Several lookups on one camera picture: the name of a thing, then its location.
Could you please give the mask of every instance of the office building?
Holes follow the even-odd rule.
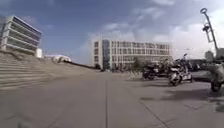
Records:
[[[141,62],[172,60],[171,45],[162,43],[140,43],[127,41],[96,41],[93,44],[93,64],[101,68],[131,67],[134,58]]]
[[[16,16],[1,19],[0,27],[2,50],[36,55],[41,38],[40,31]]]

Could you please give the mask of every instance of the tree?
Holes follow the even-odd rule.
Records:
[[[137,57],[134,58],[134,63],[133,63],[133,68],[134,69],[139,69],[141,66],[141,63]]]

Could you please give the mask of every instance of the pole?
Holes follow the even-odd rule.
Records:
[[[216,39],[215,39],[215,34],[214,34],[214,30],[212,28],[212,24],[211,24],[210,18],[209,18],[209,16],[206,13],[207,12],[207,8],[202,8],[200,12],[201,12],[201,14],[205,15],[205,17],[206,17],[206,19],[208,21],[208,25],[209,25],[210,31],[212,33],[212,38],[213,38],[213,42],[214,42],[215,50],[216,50],[216,55],[217,55],[217,53],[218,53],[218,45],[217,45],[217,42],[216,42]]]

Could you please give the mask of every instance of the pavement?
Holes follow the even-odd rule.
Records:
[[[96,73],[0,91],[0,128],[223,128],[209,85]]]

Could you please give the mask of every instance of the roof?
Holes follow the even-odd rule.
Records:
[[[26,24],[27,26],[31,27],[32,29],[34,29],[34,30],[36,30],[37,32],[39,32],[40,34],[42,34],[40,30],[36,29],[35,27],[33,27],[32,25],[30,25],[30,24],[27,23],[26,21],[22,20],[21,18],[15,16],[15,15],[12,15],[11,17],[15,17],[15,18],[19,19],[21,22],[23,22],[23,23]]]

